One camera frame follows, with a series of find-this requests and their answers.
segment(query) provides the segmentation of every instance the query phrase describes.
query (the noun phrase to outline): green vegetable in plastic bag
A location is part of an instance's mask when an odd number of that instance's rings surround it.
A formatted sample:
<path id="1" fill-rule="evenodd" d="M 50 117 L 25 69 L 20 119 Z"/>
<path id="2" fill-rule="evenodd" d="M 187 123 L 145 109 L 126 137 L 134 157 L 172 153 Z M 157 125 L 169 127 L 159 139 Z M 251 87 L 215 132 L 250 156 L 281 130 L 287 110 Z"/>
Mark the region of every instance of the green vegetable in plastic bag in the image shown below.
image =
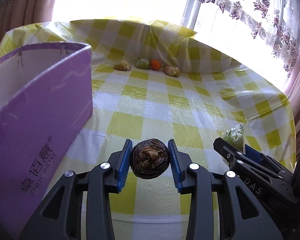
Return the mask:
<path id="1" fill-rule="evenodd" d="M 236 127 L 231 128 L 231 130 L 227 130 L 222 135 L 222 138 L 227 143 L 245 154 L 244 129 L 241 123 L 236 125 Z"/>
<path id="2" fill-rule="evenodd" d="M 146 58 L 140 58 L 137 60 L 135 66 L 137 68 L 150 69 L 150 62 Z"/>

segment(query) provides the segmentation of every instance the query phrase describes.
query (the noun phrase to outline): metal screw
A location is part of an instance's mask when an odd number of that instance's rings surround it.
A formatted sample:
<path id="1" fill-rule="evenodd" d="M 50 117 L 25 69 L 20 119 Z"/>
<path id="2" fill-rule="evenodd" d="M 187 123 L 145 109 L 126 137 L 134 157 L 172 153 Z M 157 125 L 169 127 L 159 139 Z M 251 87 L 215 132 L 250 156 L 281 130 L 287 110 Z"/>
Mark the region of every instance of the metal screw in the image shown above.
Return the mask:
<path id="1" fill-rule="evenodd" d="M 108 168 L 110 168 L 110 163 L 101 163 L 100 167 L 102 169 L 108 169 Z"/>
<path id="2" fill-rule="evenodd" d="M 226 172 L 226 175 L 229 177 L 229 178 L 234 178 L 235 177 L 235 173 L 233 171 L 227 171 Z"/>
<path id="3" fill-rule="evenodd" d="M 191 163 L 191 164 L 189 165 L 189 167 L 190 167 L 190 169 L 192 169 L 192 170 L 197 170 L 197 169 L 199 169 L 199 165 L 196 164 L 196 163 Z"/>
<path id="4" fill-rule="evenodd" d="M 67 178 L 73 176 L 73 174 L 74 174 L 73 171 L 66 171 L 66 172 L 65 172 L 65 176 L 66 176 Z"/>

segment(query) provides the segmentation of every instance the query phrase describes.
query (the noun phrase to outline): sheer floral curtain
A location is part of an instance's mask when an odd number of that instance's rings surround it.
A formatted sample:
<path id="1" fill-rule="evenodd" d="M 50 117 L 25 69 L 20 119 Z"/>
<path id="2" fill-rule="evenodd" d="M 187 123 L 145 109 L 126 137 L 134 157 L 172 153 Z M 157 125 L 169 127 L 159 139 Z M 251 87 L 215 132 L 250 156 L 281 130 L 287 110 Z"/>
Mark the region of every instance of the sheer floral curtain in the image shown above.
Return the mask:
<path id="1" fill-rule="evenodd" d="M 300 2 L 197 0 L 195 39 L 237 59 L 283 91 L 300 140 Z"/>

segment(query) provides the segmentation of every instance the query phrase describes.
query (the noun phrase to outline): curtain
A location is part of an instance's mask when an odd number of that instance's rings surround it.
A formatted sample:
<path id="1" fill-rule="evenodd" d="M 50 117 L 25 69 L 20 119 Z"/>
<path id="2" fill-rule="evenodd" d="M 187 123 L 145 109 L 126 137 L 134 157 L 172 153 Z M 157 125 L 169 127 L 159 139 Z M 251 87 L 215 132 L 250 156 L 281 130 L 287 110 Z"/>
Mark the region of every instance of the curtain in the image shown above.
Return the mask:
<path id="1" fill-rule="evenodd" d="M 55 0 L 5 0 L 0 7 L 0 42 L 13 28 L 51 21 Z"/>
<path id="2" fill-rule="evenodd" d="M 300 142 L 299 0 L 197 0 L 196 6 L 195 39 L 269 77 L 289 99 Z"/>

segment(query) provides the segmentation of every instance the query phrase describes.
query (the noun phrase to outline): purple cardboard box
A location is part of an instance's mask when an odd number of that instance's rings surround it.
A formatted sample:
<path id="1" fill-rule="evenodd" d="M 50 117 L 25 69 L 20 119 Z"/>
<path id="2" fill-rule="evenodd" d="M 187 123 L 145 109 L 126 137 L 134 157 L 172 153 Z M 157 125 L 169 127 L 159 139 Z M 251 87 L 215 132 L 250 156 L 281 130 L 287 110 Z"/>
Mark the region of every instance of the purple cardboard box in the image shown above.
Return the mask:
<path id="1" fill-rule="evenodd" d="M 92 110 L 88 44 L 32 44 L 0 58 L 0 223 L 14 239 Z"/>

